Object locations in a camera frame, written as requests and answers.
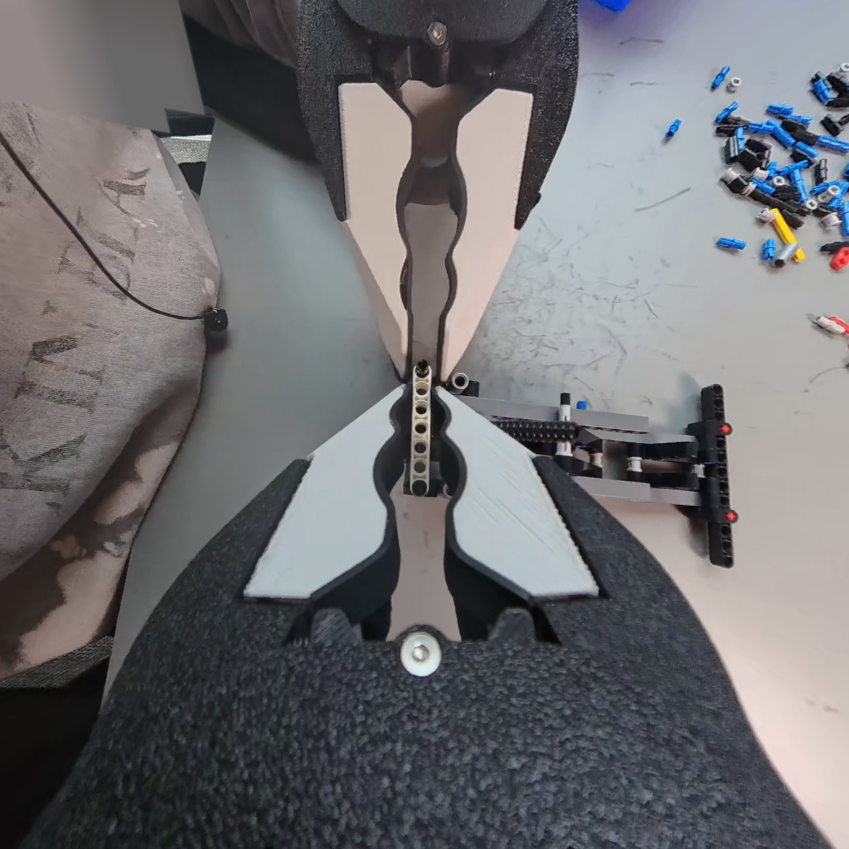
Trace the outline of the grey desk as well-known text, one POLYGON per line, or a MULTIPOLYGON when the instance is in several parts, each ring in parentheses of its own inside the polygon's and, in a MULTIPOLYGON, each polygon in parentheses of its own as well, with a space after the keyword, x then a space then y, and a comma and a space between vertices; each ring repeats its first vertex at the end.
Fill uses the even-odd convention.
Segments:
MULTIPOLYGON (((565 141, 460 368, 482 394, 648 416, 677 430, 721 384, 735 565, 666 505, 606 502, 666 568, 785 782, 847 847, 847 270, 758 260, 756 207, 718 183, 714 116, 817 118, 810 77, 847 62, 847 2, 633 2, 580 12, 565 141)), ((222 118, 200 197, 227 345, 134 542, 107 686, 188 561, 294 459, 393 387, 316 167, 222 118)))

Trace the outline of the pile of red white pieces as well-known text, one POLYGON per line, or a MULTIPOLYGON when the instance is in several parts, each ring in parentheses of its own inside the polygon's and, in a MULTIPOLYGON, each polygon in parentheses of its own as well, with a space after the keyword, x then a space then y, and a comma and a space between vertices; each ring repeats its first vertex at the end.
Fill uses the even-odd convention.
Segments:
MULTIPOLYGON (((829 256, 829 268, 833 272, 844 272, 848 269, 848 242, 833 242, 823 245, 821 253, 829 256)), ((820 315, 811 319, 811 324, 816 328, 837 336, 848 334, 848 324, 837 316, 820 315)))

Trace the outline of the person's grey patterned hoodie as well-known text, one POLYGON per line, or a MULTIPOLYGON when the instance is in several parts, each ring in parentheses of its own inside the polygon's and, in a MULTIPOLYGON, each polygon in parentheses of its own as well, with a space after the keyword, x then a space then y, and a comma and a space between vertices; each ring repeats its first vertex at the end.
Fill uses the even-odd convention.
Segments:
POLYGON ((2 101, 2 687, 77 670, 194 415, 220 266, 149 130, 2 101))

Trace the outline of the pile of blue black pins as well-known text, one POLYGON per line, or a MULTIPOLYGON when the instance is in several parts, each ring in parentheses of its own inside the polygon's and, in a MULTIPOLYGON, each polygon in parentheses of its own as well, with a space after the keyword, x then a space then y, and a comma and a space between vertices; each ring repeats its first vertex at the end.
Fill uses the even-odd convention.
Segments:
POLYGON ((757 260, 775 271, 799 266, 807 236, 825 239, 810 251, 824 256, 830 270, 847 270, 847 63, 810 78, 807 90, 821 115, 773 100, 746 118, 737 71, 721 65, 707 87, 730 100, 710 119, 710 130, 719 142, 720 188, 757 208, 757 260))

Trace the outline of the black grey toy car chassis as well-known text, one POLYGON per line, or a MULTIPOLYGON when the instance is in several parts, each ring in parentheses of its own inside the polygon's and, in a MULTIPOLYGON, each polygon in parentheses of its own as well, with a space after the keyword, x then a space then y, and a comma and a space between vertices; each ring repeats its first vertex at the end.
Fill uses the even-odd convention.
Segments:
POLYGON ((654 428, 648 417, 589 408, 560 394, 556 406, 482 398, 480 385, 455 373, 448 390, 487 421, 559 468, 598 499, 667 504, 704 529, 714 566, 734 566, 734 524, 723 388, 700 391, 700 417, 682 432, 654 428))

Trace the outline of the white toy brick beam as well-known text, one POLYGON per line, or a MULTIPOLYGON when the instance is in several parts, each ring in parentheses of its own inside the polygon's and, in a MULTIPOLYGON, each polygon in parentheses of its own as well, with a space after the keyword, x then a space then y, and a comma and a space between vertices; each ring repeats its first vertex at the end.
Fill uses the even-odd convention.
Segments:
POLYGON ((411 401, 410 451, 407 466, 409 494, 426 497, 430 492, 431 392, 430 381, 413 377, 411 401))

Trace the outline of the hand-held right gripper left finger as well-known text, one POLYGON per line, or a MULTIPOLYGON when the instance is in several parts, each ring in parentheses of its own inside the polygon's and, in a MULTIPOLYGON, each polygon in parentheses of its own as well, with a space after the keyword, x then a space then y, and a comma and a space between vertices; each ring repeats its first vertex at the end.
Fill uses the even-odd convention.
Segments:
POLYGON ((376 564, 395 530, 398 386, 307 458, 244 589, 251 600, 317 602, 376 564))

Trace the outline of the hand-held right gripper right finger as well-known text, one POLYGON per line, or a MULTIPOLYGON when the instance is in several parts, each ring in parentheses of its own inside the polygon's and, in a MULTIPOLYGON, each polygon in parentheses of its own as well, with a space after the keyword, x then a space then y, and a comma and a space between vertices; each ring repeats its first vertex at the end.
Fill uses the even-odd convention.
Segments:
POLYGON ((450 527, 459 554, 524 601, 596 597, 599 586, 517 440, 443 388, 442 435, 459 462, 450 527))

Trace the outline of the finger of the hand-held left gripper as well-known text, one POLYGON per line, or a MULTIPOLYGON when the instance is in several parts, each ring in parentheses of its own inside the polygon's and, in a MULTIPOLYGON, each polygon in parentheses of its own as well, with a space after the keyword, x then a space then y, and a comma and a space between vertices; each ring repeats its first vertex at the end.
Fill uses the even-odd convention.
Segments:
POLYGON ((409 376, 409 313, 401 295, 408 247, 398 222, 398 190, 412 155, 410 115, 375 82, 339 86, 345 183, 342 228, 398 376, 409 376))
POLYGON ((534 97, 498 88, 459 121, 459 228, 448 260, 451 303, 440 326, 440 376, 451 376, 518 238, 516 210, 534 97))

